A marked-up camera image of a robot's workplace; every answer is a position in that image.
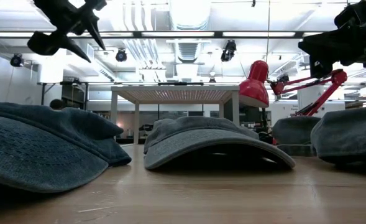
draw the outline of wooden table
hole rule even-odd
[[[129,166],[71,192],[1,191],[0,224],[366,223],[366,170],[302,157],[284,173],[149,172],[142,146],[125,149]]]

